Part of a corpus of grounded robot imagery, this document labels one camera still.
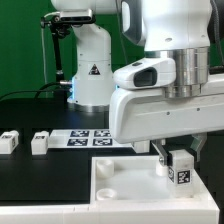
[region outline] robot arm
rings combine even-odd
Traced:
[[[224,128],[224,75],[209,75],[211,12],[210,0],[122,1],[124,34],[145,44],[145,58],[114,74],[120,88],[111,99],[110,131],[116,141]]]
[[[117,12],[121,0],[52,0],[58,10],[54,24],[61,30],[72,28],[76,36],[77,73],[72,78],[68,105],[87,112],[108,111],[115,90],[111,71],[111,38],[94,24],[95,14]]]
[[[118,8],[121,8],[121,0],[116,0]],[[116,13],[116,2],[112,0],[51,0],[53,6],[59,11],[72,11],[91,9],[94,14]]]

